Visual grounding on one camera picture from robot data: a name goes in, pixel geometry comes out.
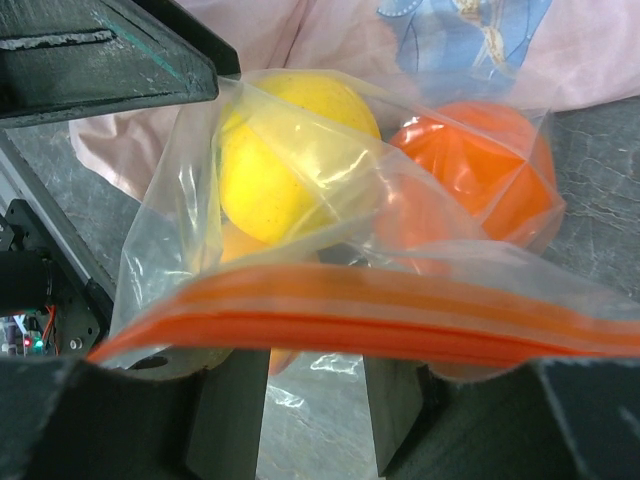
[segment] plastic bag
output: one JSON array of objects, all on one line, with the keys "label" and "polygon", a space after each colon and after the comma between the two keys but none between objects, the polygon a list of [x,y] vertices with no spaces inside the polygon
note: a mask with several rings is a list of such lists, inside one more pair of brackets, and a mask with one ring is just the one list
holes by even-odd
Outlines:
[{"label": "plastic bag", "polygon": [[[252,81],[264,86],[260,82],[277,75],[283,72]],[[513,185],[524,193],[518,185],[523,172],[535,176],[525,183],[541,188],[549,203],[532,213],[526,202],[513,201],[520,205],[513,211],[525,208],[525,214],[501,213],[494,221],[507,227],[499,234],[539,250],[557,228],[562,202],[549,159],[537,153],[544,147],[546,112],[521,111],[526,128],[518,122],[515,129],[492,128],[466,117],[496,118],[499,99],[482,88],[484,79],[475,79],[474,95],[447,90],[451,84],[443,82],[425,106],[337,73],[302,75],[348,85],[341,92],[365,102],[362,110],[353,100],[364,117],[370,112],[382,139],[370,121],[356,119],[351,128],[344,125],[353,121],[348,115],[341,124],[246,83],[224,81],[218,101],[183,107],[125,243],[115,337],[93,360],[162,345],[276,347],[420,359],[442,375],[469,379],[477,378],[478,368],[492,375],[539,355],[638,352],[637,324],[608,320],[640,318],[636,304],[489,240],[484,228],[501,199],[513,196]],[[316,94],[322,85],[303,91]],[[450,105],[462,105],[465,115],[447,115]],[[460,175],[436,179],[435,167],[418,165],[383,141],[413,155],[397,136],[425,121],[436,131],[438,158],[449,170],[457,166],[464,182],[448,182]],[[258,152],[282,165],[252,172],[236,164],[234,170],[244,173],[232,182],[225,168],[238,162],[228,152],[235,142],[244,149],[241,159]],[[511,167],[493,182],[476,182],[474,190],[469,185],[480,167],[472,159],[487,151]],[[521,164],[513,166],[514,158]],[[225,191],[234,183],[241,191]],[[465,198],[476,192],[481,201],[464,205],[456,185],[466,186]],[[278,205],[288,213],[276,211]],[[256,218],[265,211],[273,224]],[[357,358],[310,360],[305,354],[271,378],[260,478],[322,478],[327,458],[348,469],[340,478],[371,478],[373,445],[359,369]],[[330,473],[326,478],[336,478]]]},{"label": "plastic bag", "polygon": [[[357,92],[359,101],[367,102],[383,135],[397,135],[425,118],[438,132],[452,125],[464,130],[462,140],[434,137],[433,142],[440,140],[441,150],[463,157],[458,164],[465,175],[474,171],[465,156],[468,142],[478,148],[478,142],[489,140],[483,148],[495,150],[497,145],[499,152],[536,158],[539,137],[521,135],[518,125],[471,130],[473,120],[445,116],[448,106],[407,104],[338,73],[271,71],[253,81],[264,85],[280,78],[286,85],[296,75],[347,85],[349,95]],[[114,331],[177,287],[187,286],[146,311],[95,358],[167,342],[341,350],[504,368],[544,354],[636,352],[637,324],[605,320],[618,319],[620,311],[637,318],[635,304],[618,297],[603,301],[608,298],[603,289],[516,247],[486,241],[483,225],[524,170],[537,175],[552,202],[549,209],[521,221],[514,238],[537,246],[539,239],[544,245],[550,238],[548,228],[557,227],[562,204],[554,203],[549,173],[538,173],[544,165],[523,160],[508,181],[499,178],[497,193],[484,209],[465,210],[425,169],[376,135],[359,133],[246,83],[225,81],[223,86],[225,94],[214,105],[186,106],[181,112],[125,245]],[[301,89],[303,95],[320,90]],[[484,108],[473,105],[474,115]],[[221,112],[224,118],[218,121]],[[542,125],[540,112],[525,113],[529,125]],[[232,151],[234,142],[242,146],[241,158],[231,168],[225,152]],[[272,164],[256,173],[251,173],[255,163],[249,169],[242,164],[260,148],[273,157],[270,161],[286,166],[278,172],[287,178],[277,177]],[[242,172],[234,184],[240,190],[233,194],[222,188],[230,168]],[[236,203],[225,206],[235,227],[262,235],[266,245],[219,264],[223,225],[229,222],[220,199],[224,205],[233,198],[244,202],[240,214],[233,211]],[[283,217],[280,205],[298,210]],[[272,215],[266,223],[256,220],[261,209]],[[332,259],[336,245],[348,246],[349,258]],[[323,263],[286,265],[309,262],[318,252]],[[327,265],[358,259],[373,268]],[[187,282],[201,270],[217,275]],[[183,328],[186,322],[191,328]],[[174,325],[181,332],[168,335]],[[208,334],[194,335],[196,325]]]},{"label": "plastic bag", "polygon": [[[411,250],[434,241],[490,238],[488,221],[504,227],[489,234],[534,250],[546,246],[558,228],[564,203],[555,191],[546,111],[500,106],[491,102],[494,94],[488,88],[473,89],[474,96],[451,92],[449,77],[428,99],[430,108],[337,72],[270,70],[249,80],[265,85],[275,79],[286,87],[297,78],[325,79],[315,90],[344,89],[345,98],[357,97],[354,111],[371,117],[363,125],[374,134],[231,80],[222,82],[218,101],[184,106],[125,243],[112,333],[203,269],[317,260],[320,254],[323,263],[362,259],[374,267],[427,274],[437,262]],[[468,77],[466,82],[490,84],[487,78]],[[412,83],[420,83],[420,77]],[[317,94],[305,86],[302,95]],[[446,105],[439,105],[436,92]],[[330,109],[327,105],[318,108]],[[448,114],[452,107],[457,110]],[[352,113],[346,111],[347,121]],[[416,137],[414,127],[424,122],[435,134]],[[428,152],[438,158],[435,169],[408,162],[380,135],[392,143],[402,135],[426,138],[438,148]],[[227,151],[235,149],[242,157],[233,165],[225,162],[225,142]],[[412,145],[400,146],[411,155]],[[243,158],[261,155],[275,160],[269,157],[266,166],[243,163]],[[494,168],[497,174],[482,165],[492,155],[494,167],[503,165]],[[419,155],[415,160],[420,162]],[[440,175],[441,166],[448,174]],[[235,183],[229,180],[233,175]],[[523,176],[524,186],[544,197],[542,207],[528,206],[531,192],[523,189]],[[456,201],[459,194],[472,208]],[[504,198],[511,210],[506,216]],[[224,208],[220,199],[227,202]],[[288,218],[295,221],[287,223]],[[238,234],[247,232],[253,238],[243,243]],[[346,255],[345,246],[351,248]],[[338,257],[332,258],[332,252]]]}]

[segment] yellow fruit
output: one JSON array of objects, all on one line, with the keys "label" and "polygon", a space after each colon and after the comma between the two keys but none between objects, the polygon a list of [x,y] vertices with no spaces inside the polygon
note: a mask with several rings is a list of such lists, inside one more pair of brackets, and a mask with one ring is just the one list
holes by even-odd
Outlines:
[{"label": "yellow fruit", "polygon": [[[290,72],[270,76],[256,86],[290,104],[380,138],[367,104],[335,78]],[[220,202],[241,230],[276,244],[287,236],[330,223],[328,212],[310,190],[326,193],[336,177],[333,172],[348,172],[353,167],[357,158],[349,152],[351,148],[357,154],[357,149],[348,135],[336,135],[284,104],[264,103],[262,110],[257,110],[257,104],[255,112],[249,112],[255,115],[247,122],[243,120],[246,111],[244,117],[232,113],[222,129]]]}]

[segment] black plastic part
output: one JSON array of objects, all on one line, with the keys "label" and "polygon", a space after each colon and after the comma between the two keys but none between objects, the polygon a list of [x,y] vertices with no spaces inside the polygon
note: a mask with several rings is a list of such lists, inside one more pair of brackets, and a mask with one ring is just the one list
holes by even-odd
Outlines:
[{"label": "black plastic part", "polygon": [[168,0],[0,0],[0,12],[0,128],[212,100],[216,68],[239,73],[233,48]]},{"label": "black plastic part", "polygon": [[[370,397],[376,454],[388,480],[639,478],[638,359],[542,359],[465,385],[421,377],[406,362],[401,373],[398,365],[365,368],[369,392],[397,399]],[[385,417],[402,416],[403,394],[415,397],[417,384],[422,411],[410,410],[415,423],[390,456],[398,437]]]},{"label": "black plastic part", "polygon": [[35,252],[0,252],[0,317],[44,306],[51,266]]},{"label": "black plastic part", "polygon": [[[13,200],[5,218],[21,232],[21,250],[37,252],[50,261],[53,286],[50,303],[57,306],[54,339],[61,353],[86,354],[109,331],[113,302],[104,289],[91,279],[83,282],[69,259],[64,255],[53,236],[49,233],[35,212],[24,200]],[[17,281],[28,280],[21,277]],[[22,295],[19,289],[7,292]],[[33,305],[44,306],[44,302]],[[82,348],[71,350],[72,339],[82,340]]]},{"label": "black plastic part", "polygon": [[[268,353],[236,350],[213,370],[157,381],[73,357],[2,360],[1,477],[254,480],[267,365]],[[243,410],[211,416],[227,412],[221,392],[246,398]],[[219,451],[222,441],[241,448]]]}]

